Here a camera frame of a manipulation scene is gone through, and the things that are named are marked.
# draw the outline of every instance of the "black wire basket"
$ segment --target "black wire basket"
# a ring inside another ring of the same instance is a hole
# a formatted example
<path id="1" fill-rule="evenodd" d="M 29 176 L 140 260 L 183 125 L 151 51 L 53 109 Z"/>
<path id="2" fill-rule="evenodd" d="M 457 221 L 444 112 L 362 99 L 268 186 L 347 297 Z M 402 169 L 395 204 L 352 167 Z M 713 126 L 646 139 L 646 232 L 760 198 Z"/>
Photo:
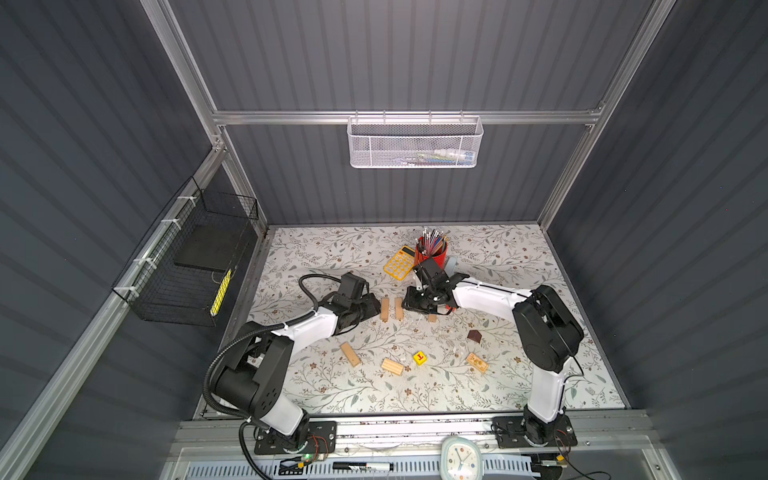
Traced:
<path id="1" fill-rule="evenodd" d="M 140 257 L 144 241 L 134 251 L 118 277 L 139 263 L 132 284 L 113 291 L 143 320 L 215 326 L 225 296 L 237 295 L 233 279 L 256 244 L 257 220 L 256 199 L 197 189 L 175 219 L 161 220 L 150 252 Z"/>

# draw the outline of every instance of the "floral pattern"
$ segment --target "floral pattern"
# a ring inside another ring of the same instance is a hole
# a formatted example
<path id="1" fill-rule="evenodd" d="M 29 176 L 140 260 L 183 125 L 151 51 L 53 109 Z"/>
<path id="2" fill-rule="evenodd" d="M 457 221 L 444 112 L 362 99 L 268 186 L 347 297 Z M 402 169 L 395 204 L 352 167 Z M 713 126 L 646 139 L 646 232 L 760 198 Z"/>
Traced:
<path id="1" fill-rule="evenodd" d="M 340 276 L 354 272 L 370 282 L 378 298 L 402 297 L 413 275 L 399 282 L 383 271 L 403 245 L 414 245 L 424 227 L 278 228 L 270 246 L 249 320 L 276 323 L 304 313 L 310 301 L 297 279 L 306 273 Z M 533 289 L 553 286 L 577 320 L 581 315 L 537 225 L 440 227 L 449 239 L 449 256 L 457 271 L 503 286 Z M 310 279 L 318 298 L 335 285 Z M 470 329 L 482 341 L 468 340 Z M 578 360 L 585 377 L 568 381 L 565 405 L 575 409 L 623 408 L 589 333 Z M 354 348 L 362 364 L 352 367 L 339 346 Z M 417 366 L 418 351 L 427 362 Z M 490 366 L 481 373 L 466 362 L 469 353 Z M 402 376 L 381 369 L 385 358 L 405 366 Z M 309 412 L 447 412 L 522 409 L 531 390 L 531 363 L 522 351 L 514 323 L 488 314 L 459 309 L 429 323 L 426 316 L 405 311 L 395 318 L 378 316 L 352 332 L 315 342 L 288 370 L 283 392 Z"/>

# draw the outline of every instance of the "red pencil cup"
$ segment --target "red pencil cup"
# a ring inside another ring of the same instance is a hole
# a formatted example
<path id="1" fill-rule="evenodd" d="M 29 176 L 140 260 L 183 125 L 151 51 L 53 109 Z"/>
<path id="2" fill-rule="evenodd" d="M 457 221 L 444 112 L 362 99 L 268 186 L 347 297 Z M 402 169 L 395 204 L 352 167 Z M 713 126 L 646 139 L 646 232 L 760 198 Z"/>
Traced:
<path id="1" fill-rule="evenodd" d="M 419 241 L 416 242 L 416 249 L 415 249 L 416 256 L 413 257 L 413 266 L 419 265 L 421 262 L 429 258 L 419 251 L 419 244 L 423 241 L 424 241 L 424 237 L 420 237 Z M 432 258 L 435 259 L 435 262 L 437 262 L 440 268 L 445 268 L 445 255 L 447 253 L 448 253 L 448 241 L 445 242 L 445 247 L 442 249 L 442 252 L 432 256 Z"/>

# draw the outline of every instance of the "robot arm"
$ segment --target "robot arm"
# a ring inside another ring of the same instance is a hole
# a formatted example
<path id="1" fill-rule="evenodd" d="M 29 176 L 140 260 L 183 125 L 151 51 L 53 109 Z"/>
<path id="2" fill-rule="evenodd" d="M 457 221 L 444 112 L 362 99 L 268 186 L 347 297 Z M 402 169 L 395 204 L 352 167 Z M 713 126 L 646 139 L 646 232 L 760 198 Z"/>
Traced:
<path id="1" fill-rule="evenodd" d="M 213 370 L 210 391 L 275 429 L 284 448 L 298 449 L 306 441 L 309 416 L 282 394 L 288 365 L 312 343 L 381 313 L 376 297 L 362 294 L 367 285 L 359 276 L 345 273 L 339 289 L 325 296 L 315 311 L 231 347 Z M 237 336 L 257 330 L 264 327 L 248 322 Z"/>
<path id="2" fill-rule="evenodd" d="M 433 259 L 418 265 L 416 273 L 422 287 L 409 287 L 403 308 L 421 313 L 437 313 L 438 305 L 472 308 L 515 322 L 533 363 L 531 397 L 523 411 L 525 438 L 532 445 L 554 439 L 554 425 L 563 415 L 565 363 L 584 338 L 584 330 L 554 289 L 509 289 L 462 273 L 448 276 Z"/>

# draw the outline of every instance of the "black marker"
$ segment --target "black marker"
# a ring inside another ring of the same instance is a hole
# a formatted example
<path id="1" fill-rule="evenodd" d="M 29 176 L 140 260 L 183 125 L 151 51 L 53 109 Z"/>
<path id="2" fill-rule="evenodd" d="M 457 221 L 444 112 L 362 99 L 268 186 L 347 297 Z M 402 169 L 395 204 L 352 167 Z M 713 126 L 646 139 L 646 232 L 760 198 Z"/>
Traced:
<path id="1" fill-rule="evenodd" d="M 383 462 L 334 462 L 334 470 L 355 470 L 356 472 L 392 472 L 395 466 Z"/>

